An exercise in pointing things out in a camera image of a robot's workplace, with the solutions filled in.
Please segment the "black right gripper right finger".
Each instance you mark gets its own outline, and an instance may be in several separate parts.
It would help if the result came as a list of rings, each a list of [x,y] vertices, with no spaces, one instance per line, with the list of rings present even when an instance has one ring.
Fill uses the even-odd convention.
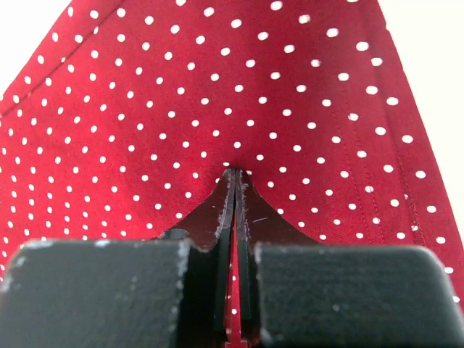
[[[421,246],[320,244],[235,172],[241,337],[250,347],[461,347],[463,314]]]

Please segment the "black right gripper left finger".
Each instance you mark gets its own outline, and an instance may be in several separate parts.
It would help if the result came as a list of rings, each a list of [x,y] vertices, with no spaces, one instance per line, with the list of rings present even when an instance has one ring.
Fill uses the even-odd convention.
[[[223,347],[236,173],[155,239],[30,240],[1,282],[3,347]]]

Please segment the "red polka dot skirt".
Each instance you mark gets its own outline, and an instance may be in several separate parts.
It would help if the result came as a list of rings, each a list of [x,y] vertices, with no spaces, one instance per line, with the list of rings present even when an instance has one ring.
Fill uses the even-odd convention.
[[[320,244],[463,245],[377,1],[72,1],[1,98],[1,282],[30,240],[147,240],[232,169]],[[236,197],[223,347],[241,337]]]

